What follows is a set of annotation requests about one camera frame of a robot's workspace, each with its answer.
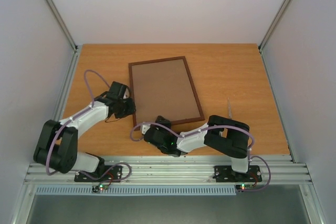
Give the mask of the clear handle screwdriver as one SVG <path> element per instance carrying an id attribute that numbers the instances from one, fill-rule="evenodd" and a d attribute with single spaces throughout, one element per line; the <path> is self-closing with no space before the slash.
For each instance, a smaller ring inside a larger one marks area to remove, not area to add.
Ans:
<path id="1" fill-rule="evenodd" d="M 232 107 L 231 107 L 229 98 L 227 98 L 227 109 L 228 109 L 228 118 L 232 119 L 232 117 L 233 117 L 233 115 L 232 115 Z"/>

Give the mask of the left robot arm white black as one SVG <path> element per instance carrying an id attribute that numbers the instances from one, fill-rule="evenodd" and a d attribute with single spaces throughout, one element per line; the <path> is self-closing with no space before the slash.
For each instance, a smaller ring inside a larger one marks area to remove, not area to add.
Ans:
<path id="1" fill-rule="evenodd" d="M 112 82 L 103 92 L 76 114 L 60 121 L 48 120 L 41 130 L 33 160 L 45 165 L 48 175 L 72 170 L 87 172 L 94 181 L 105 177 L 103 160 L 93 154 L 78 151 L 79 138 L 101 121 L 114 116 L 122 119 L 135 113 L 131 90 L 125 84 Z"/>

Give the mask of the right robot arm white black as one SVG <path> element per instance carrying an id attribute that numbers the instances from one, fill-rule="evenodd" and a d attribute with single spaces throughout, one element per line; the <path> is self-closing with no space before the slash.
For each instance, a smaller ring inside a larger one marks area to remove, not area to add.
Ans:
<path id="1" fill-rule="evenodd" d="M 211 115 L 207 123 L 188 132 L 172 131 L 171 122 L 161 116 L 155 123 L 141 126 L 144 140 L 163 154 L 179 157 L 208 146 L 229 156 L 232 175 L 237 180 L 250 174 L 248 141 L 254 138 L 249 130 L 250 127 L 243 122 L 218 115 Z"/>

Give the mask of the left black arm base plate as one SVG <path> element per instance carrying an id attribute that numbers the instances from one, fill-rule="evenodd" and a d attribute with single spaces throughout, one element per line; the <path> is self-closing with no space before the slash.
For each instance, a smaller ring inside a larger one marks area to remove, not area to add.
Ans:
<path id="1" fill-rule="evenodd" d="M 122 166 L 110 166 L 105 165 L 104 168 L 100 168 L 93 173 L 89 172 L 80 172 L 78 175 L 75 175 L 74 181 L 77 183 L 85 183 L 85 182 L 103 182 L 105 180 L 112 180 L 113 182 L 117 182 L 121 179 L 122 176 Z"/>

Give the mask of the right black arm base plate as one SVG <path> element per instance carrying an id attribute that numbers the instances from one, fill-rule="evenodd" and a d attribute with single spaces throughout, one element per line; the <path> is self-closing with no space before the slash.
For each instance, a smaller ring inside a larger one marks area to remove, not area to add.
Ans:
<path id="1" fill-rule="evenodd" d="M 262 182 L 260 167 L 257 165 L 250 165 L 246 173 L 235 172 L 229 165 L 214 166 L 213 178 L 217 183 Z"/>

